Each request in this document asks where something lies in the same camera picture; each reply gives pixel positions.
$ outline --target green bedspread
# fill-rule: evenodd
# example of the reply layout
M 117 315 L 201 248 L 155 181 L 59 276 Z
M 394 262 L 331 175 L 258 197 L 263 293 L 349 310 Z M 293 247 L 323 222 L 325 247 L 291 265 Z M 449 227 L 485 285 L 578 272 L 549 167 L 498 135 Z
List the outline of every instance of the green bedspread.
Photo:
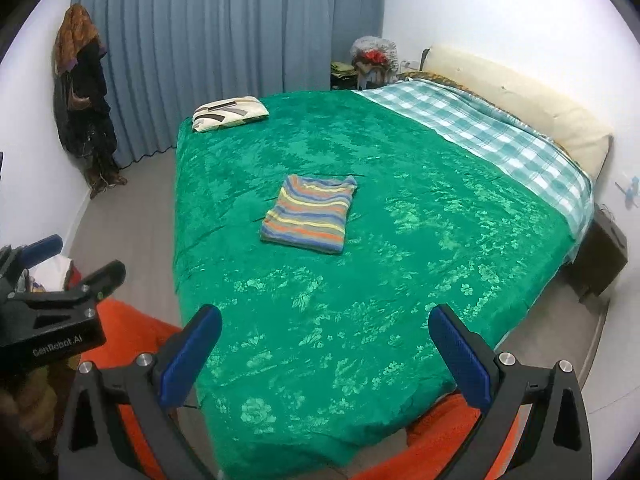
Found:
M 222 310 L 197 382 L 232 480 L 344 464 L 450 388 L 427 330 L 449 305 L 490 345 L 574 243 L 566 219 L 496 166 L 349 91 L 262 100 L 268 120 L 180 128 L 174 277 L 183 320 Z M 340 256 L 268 244 L 287 174 L 356 176 Z

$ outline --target pile of clothes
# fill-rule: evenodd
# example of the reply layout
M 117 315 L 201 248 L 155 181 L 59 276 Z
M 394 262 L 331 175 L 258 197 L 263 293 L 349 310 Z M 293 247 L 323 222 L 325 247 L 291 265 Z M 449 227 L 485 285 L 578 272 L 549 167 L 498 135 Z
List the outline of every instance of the pile of clothes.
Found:
M 107 84 L 100 64 L 106 52 L 87 10 L 80 4 L 69 7 L 54 47 L 54 114 L 60 143 L 84 161 L 91 198 L 127 183 L 113 160 L 118 142 L 104 99 Z
M 350 50 L 352 65 L 358 71 L 358 88 L 378 88 L 395 83 L 398 74 L 398 50 L 393 41 L 375 36 L 357 39 Z
M 331 62 L 331 90 L 356 89 L 358 71 L 353 65 L 340 61 Z

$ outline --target curtain fold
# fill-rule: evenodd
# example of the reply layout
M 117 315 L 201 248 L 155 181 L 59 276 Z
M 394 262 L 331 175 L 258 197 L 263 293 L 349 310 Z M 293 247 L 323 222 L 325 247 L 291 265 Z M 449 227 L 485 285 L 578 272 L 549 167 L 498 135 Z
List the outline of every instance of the curtain fold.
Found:
M 329 63 L 382 31 L 383 0 L 72 0 L 102 60 L 121 166 L 175 146 L 200 104 L 329 88 Z

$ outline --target checkered blanket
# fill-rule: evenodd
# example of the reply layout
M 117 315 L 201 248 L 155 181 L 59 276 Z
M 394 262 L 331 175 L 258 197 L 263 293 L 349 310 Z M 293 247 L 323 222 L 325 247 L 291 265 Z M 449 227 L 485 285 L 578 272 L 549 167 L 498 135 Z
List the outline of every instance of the checkered blanket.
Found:
M 566 218 L 576 245 L 593 217 L 591 179 L 551 139 L 468 92 L 407 81 L 358 92 L 495 164 Z

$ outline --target headboard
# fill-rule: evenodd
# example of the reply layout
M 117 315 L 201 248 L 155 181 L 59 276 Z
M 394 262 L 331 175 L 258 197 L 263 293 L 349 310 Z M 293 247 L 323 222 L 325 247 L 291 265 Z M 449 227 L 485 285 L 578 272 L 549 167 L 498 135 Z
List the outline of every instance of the headboard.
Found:
M 447 77 L 516 116 L 564 147 L 595 180 L 609 151 L 612 128 L 539 81 L 449 46 L 422 52 L 420 70 Z

